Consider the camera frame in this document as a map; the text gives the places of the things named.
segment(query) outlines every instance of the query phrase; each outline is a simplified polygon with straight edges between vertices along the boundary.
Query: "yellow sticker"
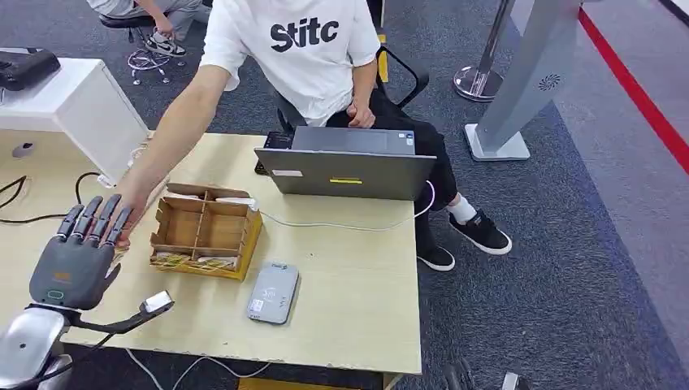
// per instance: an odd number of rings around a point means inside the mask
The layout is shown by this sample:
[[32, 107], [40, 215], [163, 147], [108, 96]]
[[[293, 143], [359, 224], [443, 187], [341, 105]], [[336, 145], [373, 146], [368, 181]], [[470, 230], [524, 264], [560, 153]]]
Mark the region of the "yellow sticker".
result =
[[364, 182], [359, 179], [330, 179], [330, 182], [337, 184], [364, 184]]

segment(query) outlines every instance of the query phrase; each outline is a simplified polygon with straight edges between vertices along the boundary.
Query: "stool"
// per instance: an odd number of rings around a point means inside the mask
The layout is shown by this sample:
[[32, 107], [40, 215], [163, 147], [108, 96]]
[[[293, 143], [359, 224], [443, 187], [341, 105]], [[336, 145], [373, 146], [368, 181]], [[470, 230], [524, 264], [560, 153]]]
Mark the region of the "stool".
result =
[[[144, 45], [142, 49], [138, 49], [134, 53], [131, 53], [127, 59], [127, 65], [132, 69], [134, 85], [141, 84], [141, 80], [137, 78], [138, 71], [150, 71], [153, 69], [158, 69], [160, 76], [162, 76], [163, 84], [170, 83], [170, 78], [166, 76], [165, 71], [161, 67], [170, 61], [171, 56], [148, 50], [145, 46], [146, 36], [141, 28], [154, 27], [155, 20], [152, 17], [137, 16], [128, 19], [116, 19], [100, 15], [99, 19], [101, 23], [108, 28], [126, 28], [129, 32], [129, 43], [134, 43], [133, 31], [136, 31], [141, 43]], [[179, 61], [177, 63], [179, 67], [183, 67], [184, 65], [184, 61]]]

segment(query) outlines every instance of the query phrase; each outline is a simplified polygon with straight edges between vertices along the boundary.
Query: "white sock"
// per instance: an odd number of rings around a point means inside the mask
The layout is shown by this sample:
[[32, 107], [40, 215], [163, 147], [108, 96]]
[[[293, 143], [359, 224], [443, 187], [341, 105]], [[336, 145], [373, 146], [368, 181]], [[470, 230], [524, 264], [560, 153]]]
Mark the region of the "white sock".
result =
[[153, 33], [153, 40], [156, 41], [156, 42], [158, 42], [158, 43], [164, 43], [164, 42], [170, 41], [170, 38], [165, 37], [165, 36], [162, 35], [160, 32], [158, 32], [158, 30], [156, 30], [156, 31]]
[[447, 206], [445, 208], [452, 213], [452, 215], [454, 215], [454, 218], [457, 220], [457, 222], [459, 222], [459, 224], [464, 225], [470, 219], [476, 216], [476, 209], [469, 204], [469, 201], [467, 201], [465, 197], [462, 195], [459, 197], [459, 203], [454, 206]]

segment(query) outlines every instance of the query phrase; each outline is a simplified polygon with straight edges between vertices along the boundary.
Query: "office chair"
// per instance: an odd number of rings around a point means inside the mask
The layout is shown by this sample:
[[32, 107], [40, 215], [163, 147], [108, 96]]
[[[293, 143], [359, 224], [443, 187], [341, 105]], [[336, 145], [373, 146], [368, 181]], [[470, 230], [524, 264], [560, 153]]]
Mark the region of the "office chair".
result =
[[[390, 50], [389, 45], [387, 44], [382, 44], [380, 46], [378, 54], [376, 55], [376, 58], [378, 60], [380, 60], [380, 55], [382, 53], [387, 53], [390, 57], [395, 59], [404, 69], [411, 73], [411, 75], [416, 80], [416, 85], [414, 86], [414, 89], [411, 91], [411, 93], [409, 93], [409, 95], [407, 95], [399, 103], [396, 104], [398, 107], [402, 109], [407, 104], [409, 104], [409, 102], [414, 100], [414, 98], [416, 98], [416, 96], [419, 95], [421, 91], [423, 91], [428, 86], [428, 71], [426, 71], [419, 65], [415, 64], [410, 59], [402, 59], [400, 56], [398, 56], [392, 50]], [[380, 73], [376, 76], [375, 82], [378, 86], [378, 90], [382, 91], [387, 95], [387, 93], [385, 92], [385, 83], [383, 82]], [[297, 129], [297, 126], [306, 126], [306, 120], [303, 116], [301, 116], [297, 108], [292, 103], [290, 103], [286, 98], [284, 98], [274, 89], [272, 89], [271, 94], [275, 98], [275, 101], [278, 106], [278, 120], [283, 131], [287, 133], [293, 133]]]
[[[101, 23], [108, 28], [126, 28], [129, 32], [129, 43], [134, 43], [134, 32], [136, 31], [136, 35], [141, 41], [143, 47], [131, 53], [127, 59], [127, 65], [132, 69], [134, 85], [141, 84], [141, 79], [137, 77], [138, 71], [151, 71], [154, 69], [158, 69], [158, 73], [160, 73], [160, 76], [162, 76], [163, 84], [170, 83], [170, 78], [167, 77], [162, 66], [170, 62], [171, 57], [169, 55], [148, 50], [145, 46], [147, 36], [144, 34], [141, 28], [154, 27], [155, 21], [152, 17], [137, 16], [128, 19], [115, 19], [105, 15], [100, 15], [99, 19], [101, 20]], [[177, 63], [178, 67], [183, 67], [184, 65], [184, 61], [179, 61]]]

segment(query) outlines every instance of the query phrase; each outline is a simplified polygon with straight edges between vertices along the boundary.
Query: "red stripe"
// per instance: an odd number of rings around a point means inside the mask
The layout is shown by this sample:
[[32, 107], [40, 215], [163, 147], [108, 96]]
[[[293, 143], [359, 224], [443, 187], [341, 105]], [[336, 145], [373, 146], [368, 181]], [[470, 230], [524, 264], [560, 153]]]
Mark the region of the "red stripe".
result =
[[579, 22], [581, 22], [583, 29], [586, 30], [610, 70], [613, 71], [617, 81], [625, 89], [636, 107], [639, 108], [643, 117], [646, 118], [648, 124], [653, 128], [653, 131], [663, 141], [665, 147], [689, 175], [689, 145], [687, 145], [682, 136], [679, 135], [677, 130], [653, 103], [646, 91], [641, 88], [639, 82], [631, 75], [629, 69], [622, 63], [618, 54], [615, 53], [612, 46], [605, 40], [603, 34], [593, 24], [583, 8], [579, 11]]

